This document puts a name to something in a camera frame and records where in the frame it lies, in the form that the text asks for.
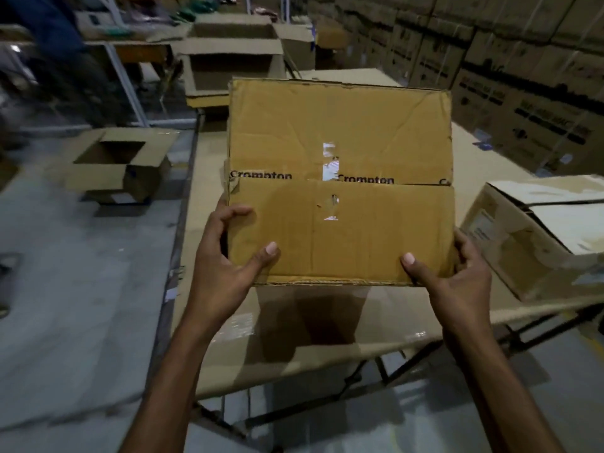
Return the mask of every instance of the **box label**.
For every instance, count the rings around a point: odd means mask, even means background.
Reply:
[[[111,198],[117,204],[135,204],[137,201],[127,192],[111,194]]]
[[[604,264],[594,265],[572,282],[573,286],[581,286],[584,284],[597,284],[604,282]]]
[[[495,237],[494,220],[485,210],[480,210],[468,232],[479,242],[489,242]]]

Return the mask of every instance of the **concrete floor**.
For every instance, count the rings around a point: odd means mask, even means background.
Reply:
[[[173,162],[187,159],[191,137],[181,135]],[[59,153],[60,140],[33,140],[0,193],[0,251],[17,265],[0,292],[11,304],[0,321],[0,452],[116,451],[144,388],[162,301],[184,170],[173,169],[149,207],[99,207],[60,186]],[[604,449],[601,350],[572,331],[512,360],[569,452]],[[392,370],[402,358],[386,362]],[[251,414],[334,392],[353,367],[252,388]],[[257,428],[253,448],[191,425],[185,449],[487,451],[448,353],[424,370],[420,381]],[[363,378],[378,378],[373,365]],[[244,391],[226,397],[227,421],[247,415]]]

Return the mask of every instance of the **fingernail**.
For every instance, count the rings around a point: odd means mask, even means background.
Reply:
[[[268,252],[268,254],[270,254],[271,256],[274,256],[277,252],[277,244],[275,242],[271,242],[269,244],[266,245],[265,250],[266,252]]]
[[[403,256],[403,259],[404,259],[405,263],[409,264],[409,265],[413,265],[413,263],[415,262],[415,256],[413,256],[410,252],[405,254]]]

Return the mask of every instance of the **person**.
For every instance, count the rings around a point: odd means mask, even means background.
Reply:
[[[124,126],[126,114],[107,76],[84,44],[75,14],[64,0],[4,0],[34,37],[63,93],[82,107],[95,128]]]
[[[280,254],[277,244],[271,242],[240,267],[222,255],[220,239],[228,222],[252,211],[246,205],[227,206],[221,199],[210,214],[196,253],[185,312],[126,434],[121,453],[184,449],[199,368],[208,345],[242,304],[262,268]],[[401,263],[409,276],[428,290],[445,343],[464,373],[492,450],[563,452],[495,341],[489,320],[489,267],[458,229],[455,238],[460,264],[449,279],[439,278],[411,253],[406,253]]]

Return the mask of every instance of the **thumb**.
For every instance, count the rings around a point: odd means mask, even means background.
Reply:
[[[242,276],[246,284],[252,284],[261,270],[268,266],[274,259],[279,256],[279,248],[275,242],[267,244],[260,251],[257,251],[247,263],[241,267]]]
[[[411,278],[424,285],[428,292],[432,294],[438,285],[439,278],[425,264],[415,259],[412,253],[408,252],[400,258],[400,263]]]

